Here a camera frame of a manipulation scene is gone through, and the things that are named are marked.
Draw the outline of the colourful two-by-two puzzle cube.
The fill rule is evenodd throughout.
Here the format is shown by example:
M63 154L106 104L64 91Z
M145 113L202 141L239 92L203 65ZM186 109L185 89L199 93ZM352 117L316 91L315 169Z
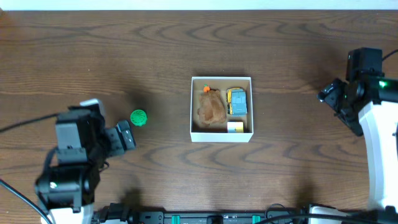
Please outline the colourful two-by-two puzzle cube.
M227 122L228 133L244 133L244 123L240 121Z

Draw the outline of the green ribbed round toy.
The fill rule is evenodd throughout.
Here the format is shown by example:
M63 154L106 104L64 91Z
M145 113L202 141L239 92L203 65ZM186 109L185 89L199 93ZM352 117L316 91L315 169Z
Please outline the green ribbed round toy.
M134 110L130 115L130 120L135 126L143 126L146 124L148 118L144 110Z

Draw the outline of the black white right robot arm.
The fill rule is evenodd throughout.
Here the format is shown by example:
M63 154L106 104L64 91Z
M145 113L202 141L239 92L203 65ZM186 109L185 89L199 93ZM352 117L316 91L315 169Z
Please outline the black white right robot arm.
M309 223L397 223L397 80L382 71L381 49L362 47L348 53L346 80L324 87L317 98L356 136L366 142L369 171L368 209L349 215L334 208L312 206Z

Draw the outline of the yellow grey toy truck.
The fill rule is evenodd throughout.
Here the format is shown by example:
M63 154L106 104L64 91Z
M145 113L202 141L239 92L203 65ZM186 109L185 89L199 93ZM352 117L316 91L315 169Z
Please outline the yellow grey toy truck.
M231 116L246 116L247 101L246 92L243 88L230 88L226 92L227 110Z

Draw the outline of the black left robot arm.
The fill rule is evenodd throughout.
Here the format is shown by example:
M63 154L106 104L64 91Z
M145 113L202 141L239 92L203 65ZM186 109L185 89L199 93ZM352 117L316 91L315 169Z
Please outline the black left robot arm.
M105 126L99 105L71 106L57 115L57 146L47 154L35 192L52 223L90 223L95 189L110 157L135 149L126 120Z

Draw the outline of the brown plush bear toy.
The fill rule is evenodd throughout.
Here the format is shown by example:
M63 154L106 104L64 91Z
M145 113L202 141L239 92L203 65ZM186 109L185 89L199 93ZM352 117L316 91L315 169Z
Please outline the brown plush bear toy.
M199 97L199 104L197 114L201 124L209 126L226 121L226 109L219 90L212 90L208 85L204 85L203 93Z

